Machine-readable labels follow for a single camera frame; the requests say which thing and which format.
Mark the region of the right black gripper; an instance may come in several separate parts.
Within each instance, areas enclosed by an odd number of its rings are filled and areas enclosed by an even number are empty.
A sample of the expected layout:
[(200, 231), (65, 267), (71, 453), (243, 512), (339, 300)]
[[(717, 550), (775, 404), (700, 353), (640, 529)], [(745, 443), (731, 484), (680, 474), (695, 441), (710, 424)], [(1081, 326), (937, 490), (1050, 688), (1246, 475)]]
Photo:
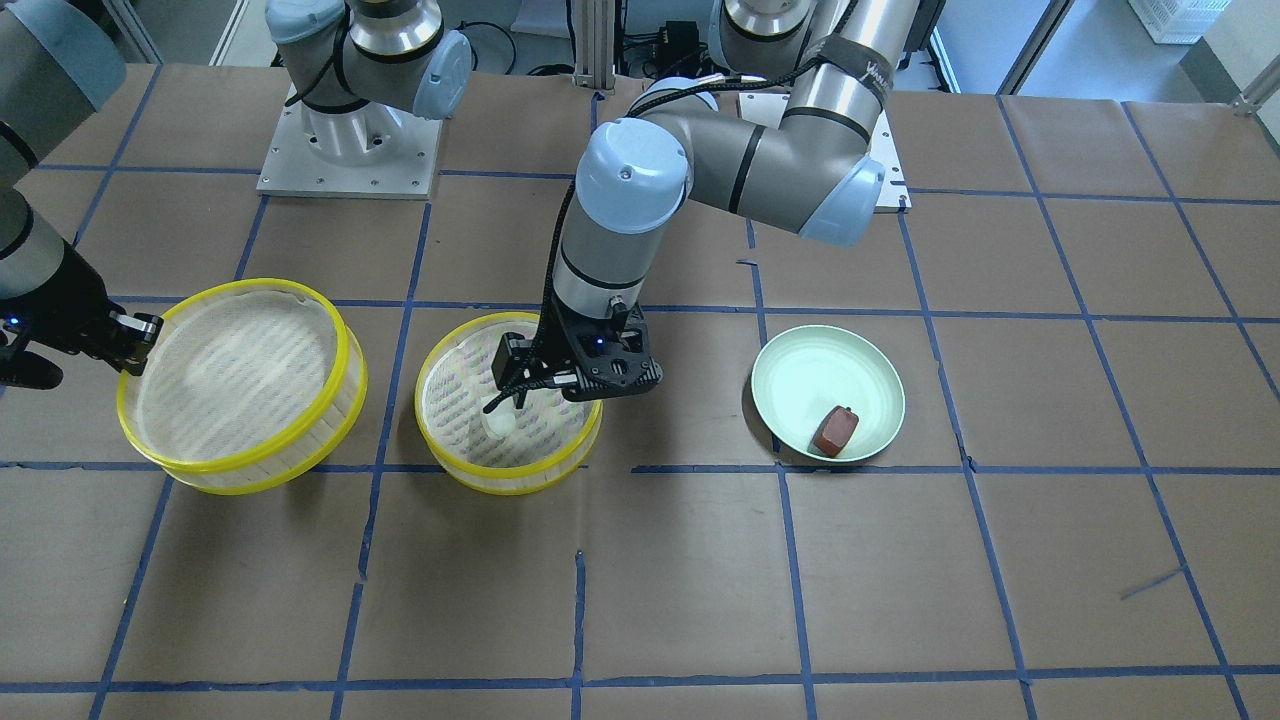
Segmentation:
[(61, 237), (32, 234), (3, 251), (1, 379), (5, 387), (54, 389), (61, 369), (28, 347), (84, 354), (133, 377), (143, 374), (164, 320), (129, 315), (113, 302), (100, 274)]

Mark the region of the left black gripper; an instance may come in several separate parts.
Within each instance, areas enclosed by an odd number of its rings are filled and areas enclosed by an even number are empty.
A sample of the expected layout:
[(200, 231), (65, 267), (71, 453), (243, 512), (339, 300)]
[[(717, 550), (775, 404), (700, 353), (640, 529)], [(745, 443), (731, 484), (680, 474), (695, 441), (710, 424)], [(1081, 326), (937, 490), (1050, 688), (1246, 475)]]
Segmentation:
[(483, 414), (509, 397), (520, 411), (535, 389), (558, 389), (577, 404), (646, 393), (663, 379), (641, 306), (621, 301), (603, 319), (576, 313), (559, 300), (548, 301), (534, 337), (503, 333), (492, 374), (498, 396), (483, 406)]

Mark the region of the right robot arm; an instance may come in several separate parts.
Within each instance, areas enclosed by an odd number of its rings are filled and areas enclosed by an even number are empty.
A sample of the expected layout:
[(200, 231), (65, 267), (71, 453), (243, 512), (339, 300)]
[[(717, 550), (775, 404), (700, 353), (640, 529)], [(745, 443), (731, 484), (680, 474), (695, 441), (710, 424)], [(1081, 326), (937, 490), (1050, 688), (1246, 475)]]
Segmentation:
[(120, 88), (123, 58), (65, 1), (4, 3), (1, 41), (1, 382), (27, 389), (61, 383), (59, 365), (31, 345), (140, 377), (163, 319), (113, 302), (101, 275), (17, 187)]

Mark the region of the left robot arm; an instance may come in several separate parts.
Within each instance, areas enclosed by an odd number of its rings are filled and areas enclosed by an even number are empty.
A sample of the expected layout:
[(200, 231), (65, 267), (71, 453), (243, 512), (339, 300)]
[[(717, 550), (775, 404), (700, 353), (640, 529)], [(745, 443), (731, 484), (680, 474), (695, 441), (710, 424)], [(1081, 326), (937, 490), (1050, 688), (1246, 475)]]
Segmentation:
[(497, 395), (640, 395), (663, 373), (639, 297), (669, 220), (700, 202), (838, 246), (865, 232), (886, 169), (876, 123), (916, 1), (718, 1), (722, 76), (658, 79), (598, 126), (550, 242), (538, 328), (502, 336)]

